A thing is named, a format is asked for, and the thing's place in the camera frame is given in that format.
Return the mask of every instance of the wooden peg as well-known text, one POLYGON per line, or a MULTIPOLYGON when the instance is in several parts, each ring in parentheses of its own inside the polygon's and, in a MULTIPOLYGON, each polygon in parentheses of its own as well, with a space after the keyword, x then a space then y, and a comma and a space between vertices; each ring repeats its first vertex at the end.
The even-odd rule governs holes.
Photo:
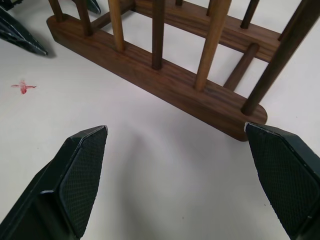
POLYGON ((223 85, 225 88, 234 91, 244 74, 246 73, 248 67, 250 66, 252 60, 255 58, 260 46, 257 43, 252 43, 247 51, 244 53, 239 63, 234 68, 233 72, 229 76, 228 80, 223 85))
POLYGON ((152 2, 152 68, 162 68, 165 30, 165 0, 152 2))
POLYGON ((259 0, 251 0, 241 23, 242 29, 248 29, 250 22, 255 14, 259 0))
POLYGON ((279 41, 281 41, 285 35, 288 34, 288 32, 292 29, 293 24, 295 23, 295 21, 297 20, 297 17, 299 15, 299 13, 301 13, 302 9, 304 8, 305 4, 306 4, 306 0, 302 0, 299 4, 299 6, 297 7, 297 9, 295 10, 294 14, 292 15, 290 21, 288 22, 288 24, 285 26, 282 34, 280 35, 280 37, 278 38, 279 41))
POLYGON ((209 1, 209 6, 208 6, 208 9, 207 9, 207 11, 206 11, 206 15, 207 15, 207 16, 211 16, 212 12, 214 11, 213 7, 214 7, 214 2, 215 2, 215 1, 216 1, 216 0, 210 0, 210 1, 209 1))
POLYGON ((108 0, 115 48, 118 52, 125 50, 124 31, 122 28, 119 0, 108 0))
POLYGON ((49 0, 50 6, 52 8, 53 14, 57 22, 64 21, 64 14, 61 11, 60 4, 58 0, 49 0))
POLYGON ((175 5, 182 6, 183 0, 175 0, 175 5))
POLYGON ((76 5, 76 8, 78 9, 84 35, 86 36, 92 35, 93 31, 91 28, 91 23, 88 15, 86 0, 76 0, 75 5, 76 5))
POLYGON ((296 20, 292 23, 292 27, 290 27, 287 34, 285 34, 271 62, 266 67, 249 98, 244 103, 241 109, 243 114, 249 116, 254 112, 259 102, 268 92, 282 69, 286 66, 296 49, 314 26, 319 16, 320 1, 305 0, 305 5, 301 11, 297 13, 296 20))
POLYGON ((213 12, 210 19, 209 31, 205 39, 198 72, 195 78, 194 88, 197 91, 203 91, 206 86, 207 77, 216 53, 220 36, 224 29, 230 4, 231 0, 213 1, 213 12))

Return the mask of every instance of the textured gripper pad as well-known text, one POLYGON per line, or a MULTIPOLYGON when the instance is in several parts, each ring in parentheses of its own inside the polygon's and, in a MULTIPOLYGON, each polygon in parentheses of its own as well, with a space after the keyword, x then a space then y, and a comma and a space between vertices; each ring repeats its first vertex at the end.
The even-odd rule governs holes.
POLYGON ((84 139, 60 185, 60 201, 78 238, 86 231, 97 196, 107 134, 102 128, 84 139))
POLYGON ((250 125, 246 134, 261 186, 283 228, 294 236, 319 200, 319 185, 281 136, 250 125))

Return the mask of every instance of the dark wooden dowel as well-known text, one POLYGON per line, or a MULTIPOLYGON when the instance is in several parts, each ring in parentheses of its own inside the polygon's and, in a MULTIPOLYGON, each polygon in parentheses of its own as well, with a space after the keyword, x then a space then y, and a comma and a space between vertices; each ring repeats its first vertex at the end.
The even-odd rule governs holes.
POLYGON ((248 29, 250 22, 255 14, 259 0, 251 0, 241 23, 242 29, 248 29))
POLYGON ((302 9, 304 8, 305 4, 306 4, 306 0, 302 0, 299 4, 299 6, 297 7, 297 9, 295 10, 294 14, 292 15, 292 17, 290 18, 290 21, 288 22, 288 24, 285 26, 282 34, 280 35, 280 37, 278 38, 279 41, 281 41, 285 35, 288 34, 288 32, 290 31, 290 29, 292 29, 293 24, 295 23, 295 21, 297 20, 298 15, 301 13, 302 9))
POLYGON ((220 36, 224 29, 225 20, 231 0, 214 0, 213 12, 211 14, 209 30, 205 39, 198 72, 195 78, 194 88, 197 91, 203 91, 207 77, 214 59, 220 36))
POLYGON ((183 0, 175 0, 175 5, 182 6, 183 0))
MULTIPOLYGON (((120 1, 120 11, 121 14, 125 14, 126 12, 132 10, 135 7, 134 0, 121 0, 120 1)), ((98 17, 91 23, 92 28, 94 29, 101 29, 104 26, 111 23, 110 12, 103 14, 102 16, 98 17)))
POLYGON ((209 1, 209 6, 208 6, 208 9, 207 9, 207 11, 206 11, 206 15, 207 16, 211 16, 211 14, 212 14, 212 12, 214 11, 214 2, 215 2, 216 0, 210 0, 209 1))
POLYGON ((162 68, 165 30, 165 0, 152 1, 152 68, 162 68))
POLYGON ((250 66, 252 60, 255 58, 260 46, 257 43, 252 43, 247 51, 244 53, 239 63, 234 68, 233 72, 229 76, 228 80, 223 85, 225 88, 234 91, 244 74, 246 73, 248 67, 250 66))
POLYGON ((75 5, 76 5, 76 8, 78 9, 84 35, 86 36, 92 35, 93 31, 91 28, 91 23, 88 15, 86 0, 76 0, 75 5))
POLYGON ((118 52, 125 50, 124 31, 122 28, 119 0, 108 0, 115 48, 118 52))
POLYGON ((62 22, 64 20, 64 14, 61 11, 61 7, 58 0, 49 0, 49 3, 54 13, 56 21, 62 22))
POLYGON ((282 69, 286 66, 287 62, 316 23, 319 16, 320 1, 306 0, 303 9, 296 16, 296 21, 294 21, 292 27, 284 36, 271 62, 266 67, 249 98, 244 103, 241 109, 243 114, 249 116, 254 112, 259 102, 265 96, 271 85, 281 73, 282 69))

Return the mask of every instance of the light wooden dowel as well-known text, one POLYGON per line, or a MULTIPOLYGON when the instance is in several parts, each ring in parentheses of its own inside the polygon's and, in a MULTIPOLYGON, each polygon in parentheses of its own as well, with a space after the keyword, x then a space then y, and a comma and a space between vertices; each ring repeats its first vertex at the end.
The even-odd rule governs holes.
POLYGON ((115 48, 118 52, 125 50, 124 31, 122 28, 119 0, 108 0, 115 48))
POLYGON ((86 36, 92 35, 93 31, 91 28, 91 23, 88 15, 86 0, 76 0, 75 5, 76 5, 76 8, 78 9, 84 35, 86 36))
POLYGON ((50 6, 52 8, 53 14, 57 22, 63 22, 64 14, 61 11, 60 4, 58 0, 49 0, 50 6))
POLYGON ((209 6, 208 6, 208 9, 207 9, 207 11, 206 11, 206 15, 207 16, 211 16, 211 14, 212 14, 212 12, 214 11, 214 2, 215 2, 216 0, 210 0, 209 1, 209 6))
POLYGON ((231 0, 214 0, 213 2, 213 12, 210 19, 209 30, 205 39, 201 60, 195 79, 194 88, 197 91, 203 91, 206 86, 207 77, 216 53, 221 33, 224 29, 230 4, 231 0))
POLYGON ((320 1, 306 0, 301 12, 296 16, 296 21, 294 21, 292 27, 284 36, 271 62, 266 67, 249 98, 244 103, 241 109, 243 114, 250 116, 254 112, 259 102, 268 92, 269 88, 286 66, 296 49, 314 26, 319 16, 320 1))
POLYGON ((250 22, 255 14, 259 0, 251 0, 241 23, 242 29, 248 29, 250 22))
POLYGON ((152 68, 162 68, 165 30, 165 0, 152 2, 152 68))
POLYGON ((257 43, 252 43, 247 51, 244 53, 239 63, 234 68, 233 72, 230 74, 228 80, 223 85, 225 88, 234 91, 244 74, 246 73, 248 67, 250 66, 252 60, 255 58, 260 46, 257 43))
POLYGON ((290 18, 290 21, 288 22, 288 24, 285 26, 282 34, 280 35, 280 37, 278 38, 279 41, 281 41, 285 35, 288 34, 288 32, 292 29, 293 24, 295 23, 295 21, 297 20, 298 15, 301 13, 302 9, 304 8, 305 4, 306 4, 306 0, 302 0, 299 4, 299 6, 297 7, 297 9, 295 10, 294 14, 292 15, 292 17, 290 18))

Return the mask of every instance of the black object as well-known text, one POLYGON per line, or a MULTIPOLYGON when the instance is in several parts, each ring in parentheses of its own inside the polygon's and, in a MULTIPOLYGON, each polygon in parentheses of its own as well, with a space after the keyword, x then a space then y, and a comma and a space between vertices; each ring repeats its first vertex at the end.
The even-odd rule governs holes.
POLYGON ((11 2, 11 0, 0 0, 0 6, 3 7, 5 10, 12 9, 15 5, 22 3, 23 0, 17 0, 11 2))
POLYGON ((48 51, 9 13, 0 7, 0 39, 31 53, 47 56, 48 51))
POLYGON ((320 158, 293 133, 247 123, 261 186, 290 239, 320 239, 320 158))
POLYGON ((96 0, 86 0, 86 7, 95 14, 101 14, 101 9, 96 0))
POLYGON ((108 130, 69 137, 0 225, 0 240, 78 240, 97 195, 108 130))

